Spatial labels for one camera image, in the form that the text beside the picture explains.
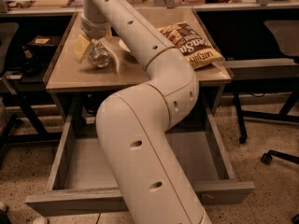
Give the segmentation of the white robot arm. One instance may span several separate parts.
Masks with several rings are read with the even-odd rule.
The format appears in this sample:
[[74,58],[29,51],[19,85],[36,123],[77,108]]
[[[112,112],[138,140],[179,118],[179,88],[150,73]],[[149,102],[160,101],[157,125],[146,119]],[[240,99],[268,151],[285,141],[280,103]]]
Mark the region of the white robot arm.
[[148,81],[100,105],[99,144],[135,224],[212,224],[165,133],[193,109],[199,82],[181,52],[125,0],[84,0],[86,22],[107,22]]

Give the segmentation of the white gripper with vents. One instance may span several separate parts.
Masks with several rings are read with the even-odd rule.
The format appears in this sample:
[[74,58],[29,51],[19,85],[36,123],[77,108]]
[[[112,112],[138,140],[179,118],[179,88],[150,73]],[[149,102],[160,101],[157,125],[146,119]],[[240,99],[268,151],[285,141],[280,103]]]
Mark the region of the white gripper with vents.
[[110,32],[111,25],[107,21],[90,21],[84,14],[81,14],[80,27],[85,35],[81,34],[78,36],[74,51],[74,56],[79,63],[85,59],[91,48],[92,43],[90,39],[100,39],[106,36]]

